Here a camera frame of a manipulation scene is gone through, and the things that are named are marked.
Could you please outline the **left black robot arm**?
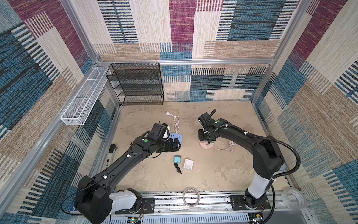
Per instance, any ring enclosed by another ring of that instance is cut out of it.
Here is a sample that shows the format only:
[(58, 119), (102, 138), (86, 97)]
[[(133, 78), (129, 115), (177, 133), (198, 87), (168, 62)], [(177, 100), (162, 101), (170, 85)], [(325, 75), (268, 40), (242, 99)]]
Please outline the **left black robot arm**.
[(169, 126), (155, 123), (151, 131), (135, 138), (127, 151), (109, 167), (93, 177), (86, 175), (79, 181), (74, 193), (75, 209), (92, 224), (100, 224), (110, 214), (121, 210), (141, 212), (142, 195), (131, 188), (115, 193), (117, 184), (152, 153), (177, 152), (180, 148), (179, 139), (170, 138)]

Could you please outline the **teal plug adapter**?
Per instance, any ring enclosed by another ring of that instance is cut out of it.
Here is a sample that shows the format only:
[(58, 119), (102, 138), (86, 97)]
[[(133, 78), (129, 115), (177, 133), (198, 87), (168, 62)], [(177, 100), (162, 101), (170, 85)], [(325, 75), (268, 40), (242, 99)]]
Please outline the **teal plug adapter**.
[(174, 163), (180, 164), (181, 163), (181, 156), (180, 155), (175, 155), (173, 161), (174, 161)]

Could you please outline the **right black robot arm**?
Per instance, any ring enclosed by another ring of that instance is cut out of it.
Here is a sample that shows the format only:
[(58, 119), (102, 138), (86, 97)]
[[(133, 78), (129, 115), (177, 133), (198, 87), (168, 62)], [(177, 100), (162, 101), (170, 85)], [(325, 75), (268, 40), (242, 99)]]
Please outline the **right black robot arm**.
[[(204, 113), (198, 118), (202, 125), (202, 129), (198, 131), (199, 141), (211, 143), (218, 138), (224, 138), (242, 146), (252, 154), (255, 175), (250, 186), (245, 190), (244, 201), (249, 209), (255, 209), (278, 177), (293, 174), (299, 169), (301, 158), (292, 146), (272, 136), (255, 135), (225, 119), (213, 119), (212, 115), (215, 112), (214, 109), (210, 114)], [(296, 158), (294, 168), (283, 173), (279, 173), (285, 162), (279, 145), (289, 149)]]

